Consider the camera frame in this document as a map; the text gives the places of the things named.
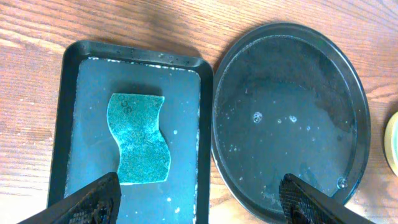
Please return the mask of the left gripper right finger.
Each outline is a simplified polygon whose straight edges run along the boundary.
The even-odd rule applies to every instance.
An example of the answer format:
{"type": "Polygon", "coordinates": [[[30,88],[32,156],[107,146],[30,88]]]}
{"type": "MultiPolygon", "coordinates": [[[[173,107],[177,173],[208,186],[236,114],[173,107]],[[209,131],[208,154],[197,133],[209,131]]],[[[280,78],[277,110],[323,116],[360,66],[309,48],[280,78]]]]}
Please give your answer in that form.
{"type": "Polygon", "coordinates": [[[285,174],[279,198],[287,223],[372,224],[293,174],[285,174]]]}

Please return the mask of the green yellow sponge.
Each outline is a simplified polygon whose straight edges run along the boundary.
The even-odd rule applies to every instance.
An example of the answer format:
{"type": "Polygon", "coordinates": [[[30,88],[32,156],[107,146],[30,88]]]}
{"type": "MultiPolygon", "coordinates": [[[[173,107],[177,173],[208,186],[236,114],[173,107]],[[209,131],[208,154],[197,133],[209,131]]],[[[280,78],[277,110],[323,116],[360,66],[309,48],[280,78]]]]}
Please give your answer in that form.
{"type": "Polygon", "coordinates": [[[107,124],[119,148],[117,174],[123,185],[165,182],[171,155],[159,129],[163,96],[114,93],[107,124]]]}

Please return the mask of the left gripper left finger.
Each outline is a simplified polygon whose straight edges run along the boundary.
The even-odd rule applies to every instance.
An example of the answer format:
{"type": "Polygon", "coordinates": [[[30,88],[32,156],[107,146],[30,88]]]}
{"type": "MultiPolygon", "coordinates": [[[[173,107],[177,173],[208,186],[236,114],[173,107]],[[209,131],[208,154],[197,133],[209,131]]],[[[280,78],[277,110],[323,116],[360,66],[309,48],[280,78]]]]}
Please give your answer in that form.
{"type": "Polygon", "coordinates": [[[118,175],[109,172],[20,224],[115,224],[121,203],[118,175]]]}

